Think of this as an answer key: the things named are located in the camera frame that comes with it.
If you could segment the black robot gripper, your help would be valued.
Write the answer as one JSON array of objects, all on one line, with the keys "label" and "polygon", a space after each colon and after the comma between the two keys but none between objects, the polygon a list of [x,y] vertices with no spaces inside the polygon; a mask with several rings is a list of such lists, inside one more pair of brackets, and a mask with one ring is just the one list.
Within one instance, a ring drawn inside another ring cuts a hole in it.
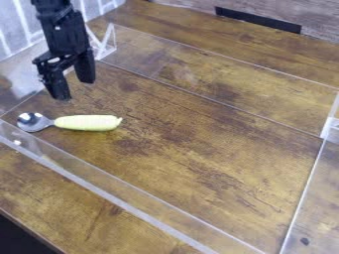
[{"label": "black robot gripper", "polygon": [[48,51],[34,59],[42,82],[51,96],[72,99],[64,70],[74,66],[80,82],[95,82],[95,58],[86,31],[83,13],[71,0],[31,0],[36,8]]}]

